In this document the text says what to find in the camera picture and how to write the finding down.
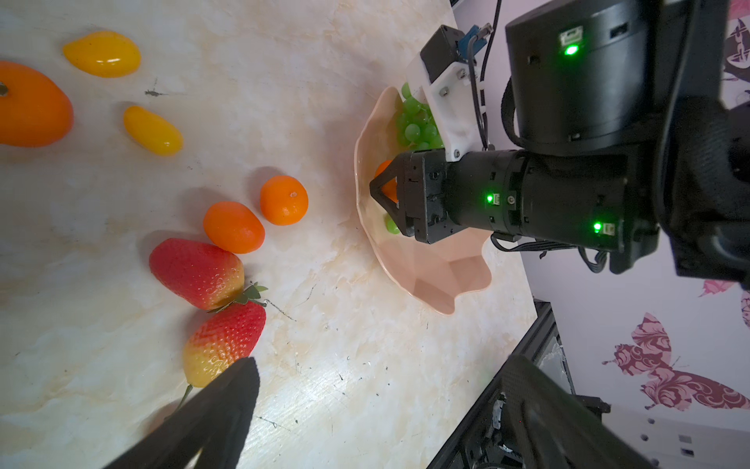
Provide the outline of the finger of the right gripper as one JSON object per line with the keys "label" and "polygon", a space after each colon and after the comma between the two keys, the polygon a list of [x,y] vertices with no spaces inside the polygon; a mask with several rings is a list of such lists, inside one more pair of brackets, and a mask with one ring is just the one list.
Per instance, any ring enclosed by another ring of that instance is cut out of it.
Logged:
{"label": "finger of the right gripper", "polygon": [[371,197],[382,208],[391,220],[393,234],[407,233],[407,217],[404,205],[398,201],[398,191],[371,191]]}
{"label": "finger of the right gripper", "polygon": [[373,180],[369,183],[370,191],[381,190],[382,187],[390,181],[390,179],[396,179],[396,190],[400,190],[400,186],[405,180],[405,165],[407,164],[407,154],[399,154],[392,159],[392,163],[389,167],[379,176],[374,176]]}

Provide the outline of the green grape bunch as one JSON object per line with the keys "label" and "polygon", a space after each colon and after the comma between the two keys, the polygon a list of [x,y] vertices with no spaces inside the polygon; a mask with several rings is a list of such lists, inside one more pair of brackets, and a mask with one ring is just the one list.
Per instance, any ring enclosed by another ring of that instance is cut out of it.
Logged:
{"label": "green grape bunch", "polygon": [[396,141],[402,145],[402,152],[422,152],[422,150],[440,150],[435,140],[439,131],[427,106],[419,103],[414,96],[408,95],[402,103],[400,115],[396,118]]}

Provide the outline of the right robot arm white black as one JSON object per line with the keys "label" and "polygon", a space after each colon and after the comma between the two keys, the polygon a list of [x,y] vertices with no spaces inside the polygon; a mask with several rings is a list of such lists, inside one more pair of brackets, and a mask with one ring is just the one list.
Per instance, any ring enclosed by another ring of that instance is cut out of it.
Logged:
{"label": "right robot arm white black", "polygon": [[[575,249],[621,274],[670,241],[681,277],[749,283],[749,125],[721,102],[725,1],[550,1],[501,27],[440,27],[409,67],[443,144],[369,185],[404,236],[486,230],[503,252]],[[510,78],[488,136],[484,78]]]}

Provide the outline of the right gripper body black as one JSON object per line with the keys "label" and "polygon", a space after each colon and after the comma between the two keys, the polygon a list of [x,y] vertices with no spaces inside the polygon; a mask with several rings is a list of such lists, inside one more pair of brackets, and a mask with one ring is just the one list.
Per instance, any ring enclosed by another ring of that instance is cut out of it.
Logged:
{"label": "right gripper body black", "polygon": [[445,151],[422,150],[398,156],[398,220],[406,236],[434,244],[465,230],[448,215]]}

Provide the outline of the orange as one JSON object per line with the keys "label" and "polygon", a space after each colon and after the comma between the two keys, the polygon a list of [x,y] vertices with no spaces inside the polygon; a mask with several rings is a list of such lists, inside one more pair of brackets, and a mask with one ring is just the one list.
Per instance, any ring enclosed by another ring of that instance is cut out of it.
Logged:
{"label": "orange", "polygon": [[275,226],[299,223],[309,209],[305,187],[291,176],[275,176],[261,187],[260,207],[264,217]]}
{"label": "orange", "polygon": [[258,217],[234,201],[213,204],[203,218],[203,229],[216,246],[234,254],[248,254],[264,243],[266,232]]}
{"label": "orange", "polygon": [[[393,162],[392,160],[386,160],[382,162],[377,168],[375,176],[379,176],[380,174],[382,174],[392,162]],[[390,199],[391,201],[394,201],[394,203],[398,203],[398,194],[396,193],[396,179],[395,178],[390,179],[390,181],[388,181],[388,183],[386,183],[382,187],[382,192],[384,193],[384,195],[386,195],[386,197],[388,197],[388,199]]]}

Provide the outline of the pink petal-shaped fruit bowl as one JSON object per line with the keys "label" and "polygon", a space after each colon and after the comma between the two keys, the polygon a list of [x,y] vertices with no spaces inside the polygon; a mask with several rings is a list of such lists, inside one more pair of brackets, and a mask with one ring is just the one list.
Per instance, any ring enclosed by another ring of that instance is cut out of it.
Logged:
{"label": "pink petal-shaped fruit bowl", "polygon": [[492,274],[482,248],[490,233],[464,230],[435,244],[416,242],[386,229],[386,211],[371,197],[369,183],[379,165],[402,147],[396,140],[396,115],[402,97],[394,87],[378,98],[355,144],[354,171],[357,212],[374,254],[388,276],[404,291],[434,310],[451,315],[464,293],[490,286]]}

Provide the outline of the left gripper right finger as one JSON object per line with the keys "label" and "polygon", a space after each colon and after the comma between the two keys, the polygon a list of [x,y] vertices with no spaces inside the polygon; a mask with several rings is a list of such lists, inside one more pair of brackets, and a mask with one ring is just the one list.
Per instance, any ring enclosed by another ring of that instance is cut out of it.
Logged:
{"label": "left gripper right finger", "polygon": [[501,422],[525,468],[650,468],[588,408],[523,356],[501,371]]}

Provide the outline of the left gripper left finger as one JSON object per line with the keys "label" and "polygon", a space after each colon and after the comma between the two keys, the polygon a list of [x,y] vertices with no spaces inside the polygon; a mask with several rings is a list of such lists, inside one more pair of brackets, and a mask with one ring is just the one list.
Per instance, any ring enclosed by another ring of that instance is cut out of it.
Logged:
{"label": "left gripper left finger", "polygon": [[237,467],[260,384],[256,361],[238,360],[109,467]]}

